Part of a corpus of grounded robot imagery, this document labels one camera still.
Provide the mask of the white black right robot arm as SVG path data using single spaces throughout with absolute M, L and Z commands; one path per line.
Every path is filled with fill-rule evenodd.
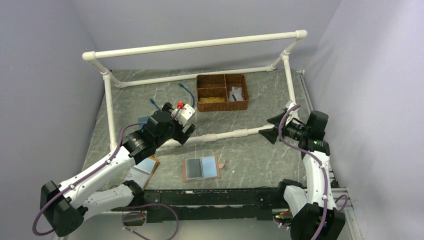
M 313 110 L 306 123 L 295 119 L 296 106 L 286 108 L 283 113 L 267 120 L 274 127 L 259 130 L 271 144 L 281 141 L 286 146 L 300 151 L 306 170 L 306 186 L 285 180 L 282 190 L 275 194 L 276 203 L 289 207 L 292 218 L 274 218 L 290 231 L 293 240 L 336 240 L 342 232 L 346 217 L 338 210 L 330 182 L 330 145 L 324 140 L 328 115 Z

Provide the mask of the orange credit card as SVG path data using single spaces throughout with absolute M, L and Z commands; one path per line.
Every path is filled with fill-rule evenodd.
M 226 100 L 224 98 L 220 98 L 220 97 L 216 97 L 217 100 L 219 100 L 219 102 L 217 103 L 224 103 Z
M 220 98 L 220 97 L 209 97 L 208 99 L 212 103 L 225 102 L 225 100 L 223 98 Z
M 208 97 L 206 102 L 207 103 L 217 103 L 217 102 L 219 102 L 219 100 L 217 100 L 215 97 Z
M 198 102 L 201 103 L 201 104 L 206 104 L 206 103 L 210 103 L 211 101 L 210 101 L 209 98 L 200 97 Z

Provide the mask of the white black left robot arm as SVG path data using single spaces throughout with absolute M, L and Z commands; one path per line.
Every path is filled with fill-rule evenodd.
M 102 212 L 121 207 L 139 209 L 144 192 L 133 180 L 112 190 L 100 191 L 100 187 L 153 156 L 168 140 L 185 144 L 196 129 L 194 124 L 188 125 L 195 112 L 190 104 L 179 102 L 173 108 L 167 102 L 147 121 L 134 124 L 141 128 L 125 134 L 124 127 L 115 149 L 89 168 L 60 183 L 45 183 L 40 190 L 40 211 L 32 224 L 33 233 L 64 237 Z

